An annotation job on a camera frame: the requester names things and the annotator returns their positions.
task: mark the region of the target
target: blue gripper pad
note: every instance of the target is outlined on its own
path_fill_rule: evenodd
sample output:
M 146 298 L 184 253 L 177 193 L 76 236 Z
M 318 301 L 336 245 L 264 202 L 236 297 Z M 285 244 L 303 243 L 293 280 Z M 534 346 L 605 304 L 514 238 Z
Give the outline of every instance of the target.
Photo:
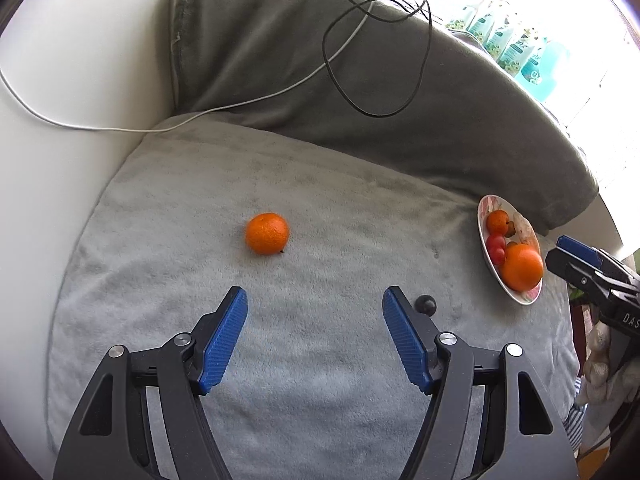
M 569 254 L 572 254 L 576 258 L 580 258 L 582 261 L 587 262 L 590 266 L 599 269 L 602 266 L 598 253 L 586 246 L 578 240 L 574 240 L 569 236 L 562 235 L 558 238 L 556 246 L 564 249 Z
M 431 376 L 427 369 L 427 354 L 415 334 L 396 297 L 387 289 L 382 297 L 382 314 L 394 340 L 396 350 L 409 380 L 425 393 L 430 389 Z
M 203 394 L 208 394 L 213 386 L 220 384 L 238 342 L 238 337 L 240 337 L 247 311 L 246 292 L 241 288 L 205 348 L 202 373 L 198 379 Z

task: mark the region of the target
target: gray blanket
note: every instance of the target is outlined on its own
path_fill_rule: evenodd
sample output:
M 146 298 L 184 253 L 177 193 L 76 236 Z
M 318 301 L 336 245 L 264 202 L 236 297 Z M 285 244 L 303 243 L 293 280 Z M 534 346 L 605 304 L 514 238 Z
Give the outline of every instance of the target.
M 249 316 L 204 408 L 237 480 L 400 475 L 428 398 L 407 380 L 386 330 L 389 285 L 411 301 L 432 294 L 434 322 L 471 345 L 518 342 L 565 417 L 578 367 L 566 285 L 546 274 L 535 304 L 511 301 L 482 259 L 476 207 L 418 178 L 210 116 L 146 136 L 66 272 L 49 356 L 55 446 L 110 346 L 161 345 L 231 285 L 246 289 Z M 283 254 L 256 256 L 243 229 L 267 210 L 289 221 L 291 237 Z M 459 478 L 480 409 L 474 396 Z M 158 411 L 151 417 L 158 430 Z M 158 455 L 171 477 L 166 444 Z
M 320 43 L 345 0 L 178 0 L 173 38 L 178 110 L 243 102 L 299 81 L 322 64 Z M 395 7 L 377 7 L 398 16 Z M 329 37 L 335 52 L 361 15 Z M 363 108 L 388 112 L 413 89 L 428 26 L 369 20 L 333 63 Z M 434 25 L 415 101 L 401 114 L 365 117 L 325 72 L 279 97 L 233 108 L 218 120 L 268 130 L 418 176 L 478 200 L 498 194 L 536 231 L 565 224 L 596 197 L 597 185 L 564 130 L 491 58 Z

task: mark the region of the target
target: orange fruit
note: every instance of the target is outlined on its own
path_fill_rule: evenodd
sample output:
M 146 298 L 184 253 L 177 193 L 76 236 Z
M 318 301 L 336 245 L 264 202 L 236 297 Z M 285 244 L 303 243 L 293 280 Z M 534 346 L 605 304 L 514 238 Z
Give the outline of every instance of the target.
M 527 292 L 542 279 L 545 267 L 538 252 L 527 244 L 509 244 L 504 263 L 500 266 L 500 277 L 517 292 Z
M 486 218 L 486 228 L 491 235 L 506 235 L 509 231 L 509 215 L 506 211 L 498 209 L 491 211 Z
M 289 240 L 289 225 L 276 213 L 262 213 L 246 225 L 244 241 L 256 253 L 267 256 L 279 253 Z

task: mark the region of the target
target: dark gray blanket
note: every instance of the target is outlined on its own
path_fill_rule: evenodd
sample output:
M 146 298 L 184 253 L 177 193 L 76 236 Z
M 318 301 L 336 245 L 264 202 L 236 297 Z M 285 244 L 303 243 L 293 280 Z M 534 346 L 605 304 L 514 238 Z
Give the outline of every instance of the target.
M 434 322 L 471 345 L 522 345 L 564 418 L 578 369 L 566 285 L 546 274 L 535 304 L 513 302 L 482 259 L 476 208 L 418 178 L 210 116 L 146 136 L 66 272 L 49 356 L 55 446 L 110 346 L 161 345 L 231 285 L 246 289 L 249 316 L 204 407 L 236 480 L 398 478 L 428 399 L 386 329 L 389 285 L 411 301 L 432 294 Z M 284 254 L 256 256 L 243 229 L 267 210 L 291 237 Z M 459 478 L 480 409 L 476 396 Z M 170 463 L 166 446 L 158 456 Z
M 174 64 L 178 110 L 270 94 L 322 64 L 320 43 L 345 0 L 178 0 Z M 398 16 L 381 4 L 380 14 Z M 330 36 L 330 53 L 361 19 Z M 369 20 L 333 63 L 360 106 L 387 112 L 413 89 L 427 23 Z M 360 115 L 325 72 L 279 97 L 216 114 L 218 120 L 306 140 L 479 199 L 498 194 L 537 232 L 566 223 L 597 194 L 596 182 L 563 129 L 487 54 L 434 25 L 433 47 L 415 101 L 389 119 Z

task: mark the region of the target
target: striped fabric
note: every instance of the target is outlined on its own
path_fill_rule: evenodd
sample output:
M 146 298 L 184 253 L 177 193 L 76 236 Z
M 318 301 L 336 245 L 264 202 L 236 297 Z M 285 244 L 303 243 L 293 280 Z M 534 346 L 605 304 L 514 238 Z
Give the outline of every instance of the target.
M 578 392 L 580 392 L 581 382 L 580 377 L 575 380 L 574 386 L 576 396 L 578 395 Z M 580 443 L 582 442 L 582 422 L 584 420 L 584 413 L 586 410 L 587 406 L 576 406 L 574 403 L 564 422 L 564 430 L 569 437 L 569 442 L 571 443 L 571 447 L 574 449 L 574 452 L 580 447 Z

